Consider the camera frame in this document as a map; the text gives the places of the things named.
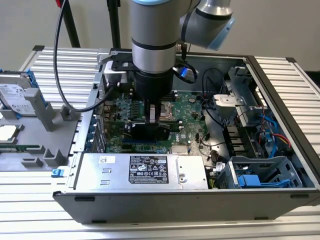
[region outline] white wall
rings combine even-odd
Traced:
[[[112,47],[106,0],[70,4],[81,46]],[[121,43],[130,48],[129,0],[121,4]],[[34,45],[53,45],[59,8],[55,0],[0,0],[0,6],[0,68],[16,70]],[[219,53],[294,57],[304,69],[320,70],[320,0],[232,0],[232,7],[236,24]],[[70,47],[64,26],[59,42]]]

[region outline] green circuit board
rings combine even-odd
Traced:
[[[201,119],[203,114],[201,101],[196,100],[196,98],[197,93],[178,92],[178,97],[175,101],[162,102],[160,122],[175,122],[175,124],[172,124],[175,129],[182,126],[180,130],[171,132],[168,140],[156,143],[135,143],[126,142],[124,126],[130,117],[137,121],[144,120],[144,102],[133,101],[129,96],[122,94],[114,103],[116,106],[114,115],[119,114],[120,119],[106,121],[106,153],[168,154],[172,146],[188,146],[189,156],[207,158],[210,152],[209,148],[205,146],[199,148],[199,143],[196,141],[197,133],[202,137],[208,132],[206,121]]]

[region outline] power supply label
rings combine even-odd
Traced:
[[[131,184],[168,184],[167,156],[130,156]]]

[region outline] hard drive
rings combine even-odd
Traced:
[[[35,116],[35,111],[24,94],[28,88],[39,88],[35,75],[29,69],[22,71],[2,71],[0,69],[0,101],[4,109],[11,109],[19,116]],[[41,96],[43,104],[47,103]]]

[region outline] blue latch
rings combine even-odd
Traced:
[[[63,178],[64,177],[64,171],[63,169],[53,169],[51,172],[52,178]]]
[[[239,186],[246,188],[290,188],[290,180],[285,179],[279,182],[260,182],[258,175],[241,175],[238,176]]]

